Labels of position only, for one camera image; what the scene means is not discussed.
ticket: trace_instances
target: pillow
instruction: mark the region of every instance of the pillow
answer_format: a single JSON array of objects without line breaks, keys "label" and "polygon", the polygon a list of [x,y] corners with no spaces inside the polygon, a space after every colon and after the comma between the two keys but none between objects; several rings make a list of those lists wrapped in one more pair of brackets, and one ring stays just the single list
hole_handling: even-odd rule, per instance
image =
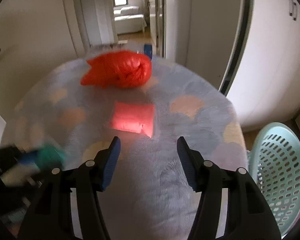
[{"label": "pillow", "polygon": [[113,14],[114,14],[114,17],[121,16],[121,10],[114,10]]},{"label": "pillow", "polygon": [[121,8],[121,16],[135,15],[139,13],[139,6],[128,6]]}]

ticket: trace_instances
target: gray tablecloth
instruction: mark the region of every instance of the gray tablecloth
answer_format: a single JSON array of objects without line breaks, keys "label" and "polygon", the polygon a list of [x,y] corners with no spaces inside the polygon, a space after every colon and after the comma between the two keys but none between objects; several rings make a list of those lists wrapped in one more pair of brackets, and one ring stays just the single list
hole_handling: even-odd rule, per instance
[{"label": "gray tablecloth", "polygon": [[[67,153],[65,168],[72,169],[118,136],[122,150],[111,185],[98,193],[111,239],[187,238],[200,193],[187,184],[176,151],[178,137],[221,168],[247,167],[232,104],[185,67],[158,57],[152,63],[146,85],[128,90],[81,86],[89,69],[85,60],[63,64],[24,96],[2,139],[3,145],[23,149],[54,141]],[[154,104],[153,137],[111,129],[115,101]],[[75,231],[80,235],[76,225]]]}]

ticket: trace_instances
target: mint green laundry basket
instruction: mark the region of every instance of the mint green laundry basket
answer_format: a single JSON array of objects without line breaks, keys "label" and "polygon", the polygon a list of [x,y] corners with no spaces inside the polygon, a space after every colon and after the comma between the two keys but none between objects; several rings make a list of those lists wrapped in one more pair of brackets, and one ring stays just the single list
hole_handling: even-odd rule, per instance
[{"label": "mint green laundry basket", "polygon": [[300,212],[300,141],[286,125],[270,123],[258,133],[248,161],[284,236]]}]

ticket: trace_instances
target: patterned tablecloth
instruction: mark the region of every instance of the patterned tablecloth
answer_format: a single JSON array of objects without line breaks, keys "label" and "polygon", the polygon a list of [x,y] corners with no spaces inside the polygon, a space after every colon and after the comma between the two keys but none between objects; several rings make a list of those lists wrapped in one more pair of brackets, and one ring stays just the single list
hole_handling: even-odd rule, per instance
[{"label": "patterned tablecloth", "polygon": [[[16,143],[24,149],[55,141],[67,153],[65,168],[72,169],[118,136],[122,150],[111,185],[98,193],[111,239],[187,238],[200,193],[192,191],[183,173],[176,150],[180,136],[220,168],[247,167],[232,104],[185,67],[158,57],[152,62],[151,79],[129,90],[81,86],[89,69],[85,60],[63,64],[18,103],[2,139],[3,145]],[[115,101],[154,104],[153,138],[111,129]],[[225,223],[224,208],[220,225]],[[80,235],[76,223],[74,227]]]}]

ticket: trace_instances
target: pink object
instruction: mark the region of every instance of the pink object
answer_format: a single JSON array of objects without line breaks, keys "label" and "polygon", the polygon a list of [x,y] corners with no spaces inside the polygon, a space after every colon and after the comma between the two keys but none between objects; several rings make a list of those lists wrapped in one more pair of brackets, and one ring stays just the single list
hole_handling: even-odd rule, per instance
[{"label": "pink object", "polygon": [[152,137],[154,105],[130,105],[114,103],[114,115],[110,127],[120,131],[142,133]]}]

